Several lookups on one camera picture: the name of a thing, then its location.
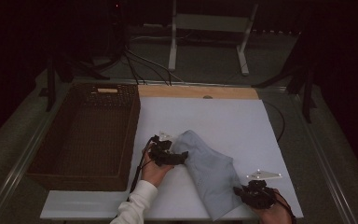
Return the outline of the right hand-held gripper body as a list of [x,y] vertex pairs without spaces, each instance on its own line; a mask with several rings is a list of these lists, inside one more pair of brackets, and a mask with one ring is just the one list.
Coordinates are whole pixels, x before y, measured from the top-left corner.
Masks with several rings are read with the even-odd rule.
[[277,202],[275,191],[267,186],[267,180],[282,178],[281,174],[257,170],[247,178],[249,182],[244,199],[247,205],[255,209],[269,209]]

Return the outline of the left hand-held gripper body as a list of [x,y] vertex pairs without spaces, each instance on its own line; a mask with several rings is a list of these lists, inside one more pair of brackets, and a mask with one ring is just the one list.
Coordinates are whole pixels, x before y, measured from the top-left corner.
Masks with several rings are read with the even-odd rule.
[[149,158],[154,161],[157,166],[174,165],[173,155],[170,152],[172,141],[160,140],[158,135],[154,135],[150,140],[151,147],[148,151]]

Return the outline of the light blue knit garment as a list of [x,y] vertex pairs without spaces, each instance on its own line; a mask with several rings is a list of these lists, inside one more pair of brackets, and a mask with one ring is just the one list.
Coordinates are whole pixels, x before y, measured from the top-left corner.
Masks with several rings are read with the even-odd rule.
[[188,153],[186,168],[212,221],[241,205],[233,189],[240,187],[241,182],[231,157],[210,148],[191,130],[177,137],[172,150]]

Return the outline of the brown wicker basket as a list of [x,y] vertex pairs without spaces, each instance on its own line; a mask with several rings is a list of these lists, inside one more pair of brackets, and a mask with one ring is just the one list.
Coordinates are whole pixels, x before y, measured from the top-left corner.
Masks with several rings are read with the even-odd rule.
[[73,85],[27,176],[47,190],[126,190],[139,114],[135,85]]

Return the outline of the person's left hand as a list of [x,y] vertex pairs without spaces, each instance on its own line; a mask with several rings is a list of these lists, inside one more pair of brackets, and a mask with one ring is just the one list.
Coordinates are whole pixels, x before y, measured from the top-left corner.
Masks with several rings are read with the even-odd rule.
[[173,165],[156,165],[145,153],[145,160],[141,166],[141,179],[154,185],[156,188],[161,184],[165,175],[174,168]]

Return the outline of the person's right hand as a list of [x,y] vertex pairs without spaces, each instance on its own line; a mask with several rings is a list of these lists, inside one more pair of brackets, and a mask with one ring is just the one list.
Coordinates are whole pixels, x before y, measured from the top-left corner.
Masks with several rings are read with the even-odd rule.
[[259,217],[259,224],[293,224],[292,216],[288,211],[289,204],[275,189],[276,199],[278,200],[269,209],[254,209],[254,212]]

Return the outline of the white board sheet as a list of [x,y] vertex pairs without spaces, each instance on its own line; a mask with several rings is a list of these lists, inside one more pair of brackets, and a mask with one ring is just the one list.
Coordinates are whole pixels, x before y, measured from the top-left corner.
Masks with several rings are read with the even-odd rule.
[[[134,141],[134,173],[148,139],[158,133],[176,137],[191,130],[209,147],[233,159],[243,185],[261,170],[280,174],[268,185],[278,189],[296,217],[303,213],[264,104],[260,100],[143,97]],[[126,191],[57,191],[46,199],[43,219],[110,219],[128,197]],[[196,186],[183,165],[172,169],[147,211],[150,221],[210,220]]]

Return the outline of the black tripod stand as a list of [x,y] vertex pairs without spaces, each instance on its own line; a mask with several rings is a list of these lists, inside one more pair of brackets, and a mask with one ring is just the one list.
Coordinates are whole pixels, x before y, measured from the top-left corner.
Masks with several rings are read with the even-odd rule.
[[105,77],[99,73],[100,69],[108,68],[113,65],[113,62],[103,63],[96,66],[88,67],[80,61],[75,60],[67,54],[58,54],[57,56],[49,56],[47,60],[47,86],[43,88],[39,95],[42,97],[48,98],[48,105],[46,110],[50,111],[54,106],[56,101],[56,91],[55,91],[55,75],[56,75],[56,64],[58,62],[63,62],[73,66],[74,68],[84,72],[89,77],[94,77],[95,79],[108,80],[108,77]]
[[253,85],[253,88],[264,89],[282,79],[290,77],[286,86],[289,94],[299,94],[303,91],[302,115],[304,119],[311,123],[310,109],[313,107],[311,99],[312,85],[315,67],[318,63],[318,47],[315,41],[306,31],[302,32],[290,52],[281,72],[261,83]]

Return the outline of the dark equipment with red light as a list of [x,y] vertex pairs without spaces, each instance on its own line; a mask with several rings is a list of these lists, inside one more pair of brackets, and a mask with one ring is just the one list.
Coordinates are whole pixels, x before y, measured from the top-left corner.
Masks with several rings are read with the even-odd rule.
[[123,18],[121,0],[108,0],[108,14],[110,27],[112,29],[112,59],[117,61],[126,44],[126,24]]

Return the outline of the white power strip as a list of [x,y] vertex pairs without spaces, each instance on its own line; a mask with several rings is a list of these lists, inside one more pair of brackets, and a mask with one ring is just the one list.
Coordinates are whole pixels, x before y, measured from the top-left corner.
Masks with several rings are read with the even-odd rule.
[[263,30],[252,28],[252,33],[255,34],[275,34],[275,35],[300,35],[301,32],[298,31],[279,31],[279,30]]

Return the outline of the aluminium frame rail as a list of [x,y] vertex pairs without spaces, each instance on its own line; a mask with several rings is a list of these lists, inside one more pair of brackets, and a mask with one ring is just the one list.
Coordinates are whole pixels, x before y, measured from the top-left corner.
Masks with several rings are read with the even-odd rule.
[[321,173],[324,177],[326,185],[330,191],[330,194],[333,198],[333,201],[336,205],[336,208],[343,220],[344,224],[358,224],[358,221],[352,212],[352,209],[349,205],[347,197],[345,196],[341,185],[337,180],[325,153],[321,142],[317,139],[316,132],[313,130],[311,124],[309,124],[302,114],[302,102],[298,95],[289,94],[289,99],[294,105],[297,116],[299,117],[302,126],[306,132],[312,149],[316,154],[316,161],[321,170]]
[[46,133],[54,113],[70,89],[68,83],[56,88],[56,103],[48,112],[48,100],[38,85],[0,128],[0,216],[10,201]]
[[234,85],[234,84],[215,84],[215,83],[193,83],[193,82],[169,82],[164,81],[146,81],[145,83],[139,82],[132,79],[74,79],[73,83],[97,83],[97,84],[123,84],[123,85],[141,85],[148,87],[219,87],[219,88],[254,88],[258,91],[276,91],[276,92],[285,92],[287,87],[284,86],[267,86],[264,88],[261,87],[252,87],[251,85]]

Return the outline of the white metal stand frame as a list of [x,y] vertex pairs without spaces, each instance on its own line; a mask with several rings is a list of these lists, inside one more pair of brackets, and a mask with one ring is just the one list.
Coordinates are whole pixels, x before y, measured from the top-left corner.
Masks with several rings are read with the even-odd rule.
[[247,17],[184,14],[179,13],[177,11],[177,0],[172,0],[172,37],[168,63],[169,70],[174,71],[176,68],[176,33],[178,29],[231,32],[243,34],[243,39],[236,47],[236,51],[238,55],[241,73],[244,76],[248,76],[250,72],[244,51],[253,28],[257,9],[258,4],[253,4],[251,13]]

